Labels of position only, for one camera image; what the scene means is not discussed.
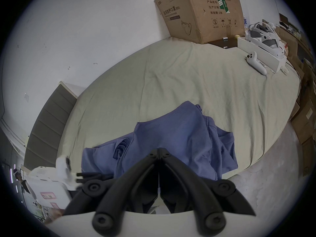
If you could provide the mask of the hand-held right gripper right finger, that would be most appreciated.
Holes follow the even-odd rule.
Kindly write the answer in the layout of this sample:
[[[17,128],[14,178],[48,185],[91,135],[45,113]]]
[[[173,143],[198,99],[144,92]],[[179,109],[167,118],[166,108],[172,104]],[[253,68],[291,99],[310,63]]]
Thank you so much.
[[[222,232],[224,212],[256,216],[233,182],[200,177],[165,148],[159,148],[159,188],[172,214],[194,211],[200,234]]]

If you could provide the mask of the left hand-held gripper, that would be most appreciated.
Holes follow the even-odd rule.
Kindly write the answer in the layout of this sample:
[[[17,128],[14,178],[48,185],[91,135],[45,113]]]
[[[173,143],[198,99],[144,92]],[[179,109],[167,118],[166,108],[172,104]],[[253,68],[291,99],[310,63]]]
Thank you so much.
[[[57,158],[55,167],[36,167],[26,176],[26,185],[33,198],[44,207],[65,209],[75,192],[86,182],[83,178],[113,178],[99,172],[73,173],[68,157]]]

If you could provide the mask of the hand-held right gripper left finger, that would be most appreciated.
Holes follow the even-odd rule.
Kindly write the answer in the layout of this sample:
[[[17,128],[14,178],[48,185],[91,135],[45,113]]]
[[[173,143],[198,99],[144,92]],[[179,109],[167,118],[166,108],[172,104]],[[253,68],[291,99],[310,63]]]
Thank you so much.
[[[64,215],[95,212],[91,220],[98,233],[119,233],[125,211],[148,213],[158,197],[159,149],[119,178],[86,181],[64,211]]]

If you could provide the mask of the person's left hand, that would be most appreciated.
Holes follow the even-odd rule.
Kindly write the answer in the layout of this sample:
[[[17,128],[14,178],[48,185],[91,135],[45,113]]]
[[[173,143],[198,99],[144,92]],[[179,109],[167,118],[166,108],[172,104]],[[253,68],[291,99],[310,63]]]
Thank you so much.
[[[60,218],[64,214],[64,209],[56,209],[56,208],[48,208],[48,216],[45,220],[44,224],[49,224],[53,222],[54,220]]]

